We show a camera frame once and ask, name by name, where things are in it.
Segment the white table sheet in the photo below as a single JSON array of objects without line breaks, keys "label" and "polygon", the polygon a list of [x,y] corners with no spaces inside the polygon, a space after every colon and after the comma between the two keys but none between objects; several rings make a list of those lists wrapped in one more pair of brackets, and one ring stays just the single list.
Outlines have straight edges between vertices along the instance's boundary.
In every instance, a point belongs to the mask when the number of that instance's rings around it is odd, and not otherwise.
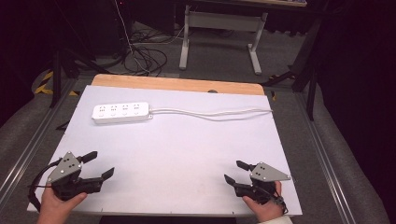
[{"label": "white table sheet", "polygon": [[[148,103],[153,117],[105,125],[92,119],[96,105],[135,102]],[[249,183],[236,162],[290,170],[264,95],[89,86],[53,156],[92,151],[98,156],[83,165],[82,177],[115,168],[77,208],[96,215],[245,217],[250,210],[224,178]]]}]

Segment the white metal desk frame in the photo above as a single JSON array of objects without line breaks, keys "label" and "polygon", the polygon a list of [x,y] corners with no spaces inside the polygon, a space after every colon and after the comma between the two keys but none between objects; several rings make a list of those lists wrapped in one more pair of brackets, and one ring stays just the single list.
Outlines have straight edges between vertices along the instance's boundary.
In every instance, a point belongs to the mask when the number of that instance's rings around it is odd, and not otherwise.
[{"label": "white metal desk frame", "polygon": [[[247,3],[252,5],[257,4],[260,7],[276,7],[296,9],[304,8],[307,3],[305,0],[230,0],[231,2],[241,3],[245,6]],[[252,43],[247,45],[247,51],[254,69],[258,76],[262,73],[256,49],[260,42],[264,24],[266,23],[268,13],[264,10],[259,16],[247,16],[241,13],[215,13],[215,12],[201,12],[191,10],[191,5],[185,6],[184,18],[184,37],[181,48],[181,55],[179,61],[179,69],[185,70],[187,68],[188,54],[189,54],[189,38],[188,33],[191,27],[194,28],[208,28],[208,29],[223,29],[232,31],[254,32],[255,39]]]}]

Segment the person's right hand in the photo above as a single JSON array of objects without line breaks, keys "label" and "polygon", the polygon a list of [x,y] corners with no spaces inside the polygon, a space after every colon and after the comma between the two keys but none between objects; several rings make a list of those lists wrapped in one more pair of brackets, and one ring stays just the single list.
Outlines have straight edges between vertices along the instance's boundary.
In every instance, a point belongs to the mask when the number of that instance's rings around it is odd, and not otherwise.
[{"label": "person's right hand", "polygon": [[265,204],[259,204],[248,196],[244,196],[242,200],[255,214],[259,222],[266,222],[283,216],[282,206],[273,201],[268,201]]}]

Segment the person's left hand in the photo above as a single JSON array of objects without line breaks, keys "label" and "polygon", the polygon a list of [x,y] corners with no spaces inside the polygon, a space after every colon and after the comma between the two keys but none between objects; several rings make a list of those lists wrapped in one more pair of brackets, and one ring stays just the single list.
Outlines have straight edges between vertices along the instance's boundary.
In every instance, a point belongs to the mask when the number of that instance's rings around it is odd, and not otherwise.
[{"label": "person's left hand", "polygon": [[82,192],[68,201],[60,200],[51,186],[47,186],[41,198],[41,207],[36,224],[64,224],[70,213],[81,204],[88,194]]}]

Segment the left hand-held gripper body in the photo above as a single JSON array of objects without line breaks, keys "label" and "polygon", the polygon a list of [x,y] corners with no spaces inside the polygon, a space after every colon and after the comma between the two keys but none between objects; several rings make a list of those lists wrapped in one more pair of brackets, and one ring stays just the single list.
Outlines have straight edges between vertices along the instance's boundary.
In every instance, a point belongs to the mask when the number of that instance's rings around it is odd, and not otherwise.
[{"label": "left hand-held gripper body", "polygon": [[101,177],[84,179],[79,176],[83,162],[79,162],[78,157],[72,152],[67,152],[48,177],[48,183],[62,201],[68,201],[81,192],[92,194],[101,190]]}]

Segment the wooden table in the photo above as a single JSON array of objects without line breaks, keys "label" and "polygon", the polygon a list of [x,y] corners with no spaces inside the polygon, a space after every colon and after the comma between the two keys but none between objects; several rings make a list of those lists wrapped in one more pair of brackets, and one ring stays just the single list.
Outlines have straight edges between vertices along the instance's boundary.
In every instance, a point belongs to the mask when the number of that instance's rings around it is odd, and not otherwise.
[{"label": "wooden table", "polygon": [[135,88],[170,91],[199,91],[247,95],[264,95],[261,85],[214,80],[183,79],[170,77],[136,77],[98,74],[93,78],[93,86]]}]

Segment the aluminium floor rail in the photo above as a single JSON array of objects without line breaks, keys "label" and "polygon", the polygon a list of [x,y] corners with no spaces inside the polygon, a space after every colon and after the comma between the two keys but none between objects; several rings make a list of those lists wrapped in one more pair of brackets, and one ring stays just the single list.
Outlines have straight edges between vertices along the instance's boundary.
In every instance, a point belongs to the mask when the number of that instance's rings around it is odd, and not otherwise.
[{"label": "aluminium floor rail", "polygon": [[354,218],[351,212],[346,195],[343,192],[339,179],[332,167],[332,163],[326,152],[326,148],[323,145],[323,142],[319,136],[317,126],[315,122],[308,117],[308,114],[306,112],[306,103],[304,101],[304,96],[301,93],[295,93],[295,99],[300,108],[301,113],[303,114],[304,122],[308,127],[310,135],[313,138],[315,151],[318,157],[318,161],[322,173],[326,178],[327,185],[332,194],[332,198],[337,207],[340,218],[342,219],[343,224],[357,224],[356,219]]},{"label": "aluminium floor rail", "polygon": [[2,182],[0,186],[0,210],[2,210],[9,200],[12,192],[17,187],[23,174],[25,173],[29,163],[33,159],[33,156],[40,147],[45,134],[48,132],[49,126],[52,123],[55,115],[59,111],[62,103],[66,99],[66,96],[75,86],[75,79],[68,79],[64,82],[64,86],[61,89],[61,95],[59,96],[57,102],[53,107],[48,107],[44,118],[40,121],[35,133],[30,138],[27,145],[23,148],[21,155],[18,160],[11,167],[10,171],[7,173],[6,179]]}]

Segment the white power strip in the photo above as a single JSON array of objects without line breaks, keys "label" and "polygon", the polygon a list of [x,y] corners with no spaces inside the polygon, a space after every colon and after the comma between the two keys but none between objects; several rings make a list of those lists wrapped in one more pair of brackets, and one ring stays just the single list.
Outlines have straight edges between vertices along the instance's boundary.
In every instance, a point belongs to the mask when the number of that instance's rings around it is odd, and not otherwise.
[{"label": "white power strip", "polygon": [[96,105],[92,119],[96,124],[114,124],[151,119],[149,104],[145,102]]}]

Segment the black metal stand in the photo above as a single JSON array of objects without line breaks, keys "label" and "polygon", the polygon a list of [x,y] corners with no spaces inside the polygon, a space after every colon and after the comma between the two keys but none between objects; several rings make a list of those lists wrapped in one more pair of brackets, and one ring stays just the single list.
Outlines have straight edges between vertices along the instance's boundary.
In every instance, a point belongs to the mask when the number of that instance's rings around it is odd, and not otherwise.
[{"label": "black metal stand", "polygon": [[295,77],[291,89],[294,92],[302,92],[305,87],[308,87],[308,95],[305,103],[305,112],[310,120],[314,119],[314,101],[316,95],[316,88],[318,83],[318,75],[316,73],[316,66],[312,57],[313,48],[316,44],[318,31],[323,19],[317,17],[314,20],[311,28],[305,37],[293,65],[290,70],[278,77],[270,78],[268,81],[262,83],[264,87],[270,87],[278,84],[287,78]]},{"label": "black metal stand", "polygon": [[50,108],[53,108],[60,102],[62,96],[62,71],[69,78],[77,78],[79,76],[76,61],[80,61],[99,74],[107,74],[108,71],[87,57],[77,53],[71,47],[68,47],[59,33],[51,32],[50,37],[50,45],[53,51],[53,94]]}]

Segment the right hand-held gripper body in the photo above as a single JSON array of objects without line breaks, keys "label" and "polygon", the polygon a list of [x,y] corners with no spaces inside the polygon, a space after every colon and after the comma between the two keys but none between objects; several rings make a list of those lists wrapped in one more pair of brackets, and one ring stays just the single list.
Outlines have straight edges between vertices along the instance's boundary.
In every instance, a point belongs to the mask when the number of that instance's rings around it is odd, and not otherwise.
[{"label": "right hand-held gripper body", "polygon": [[283,198],[276,190],[276,181],[291,180],[291,176],[264,162],[259,162],[253,166],[254,170],[250,171],[249,174],[250,184],[235,182],[233,188],[236,196],[248,196],[259,204],[265,204],[268,201],[283,203]]}]

